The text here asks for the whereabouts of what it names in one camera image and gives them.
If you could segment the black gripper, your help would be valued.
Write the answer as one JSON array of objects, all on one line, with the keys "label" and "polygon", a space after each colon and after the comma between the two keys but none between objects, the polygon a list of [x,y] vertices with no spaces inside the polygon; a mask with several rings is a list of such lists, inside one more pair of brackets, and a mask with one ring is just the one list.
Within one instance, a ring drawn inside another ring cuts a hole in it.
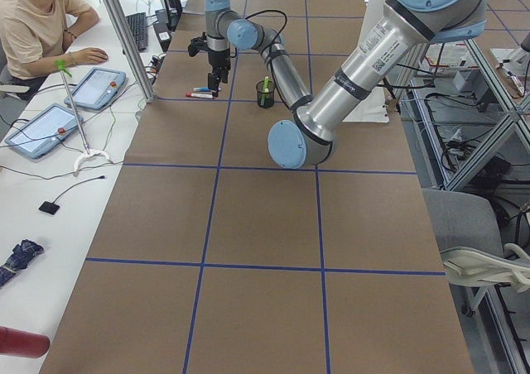
[{"label": "black gripper", "polygon": [[223,37],[202,34],[190,40],[188,54],[190,57],[194,57],[201,51],[207,53],[209,64],[214,72],[208,73],[208,89],[219,91],[220,81],[227,83],[231,70],[230,43]]}]

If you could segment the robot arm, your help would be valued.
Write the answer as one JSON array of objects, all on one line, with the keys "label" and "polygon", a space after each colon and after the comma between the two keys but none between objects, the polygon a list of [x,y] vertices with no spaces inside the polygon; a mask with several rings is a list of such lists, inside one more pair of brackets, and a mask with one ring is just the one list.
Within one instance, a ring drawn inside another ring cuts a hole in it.
[{"label": "robot arm", "polygon": [[205,0],[205,32],[191,40],[188,52],[207,52],[213,93],[228,81],[232,47],[260,54],[292,113],[270,129],[268,152],[279,166],[297,169],[332,155],[335,129],[412,48],[479,36],[486,5],[487,0],[385,0],[380,20],[317,95],[304,85],[279,32],[239,15],[230,0]]}]

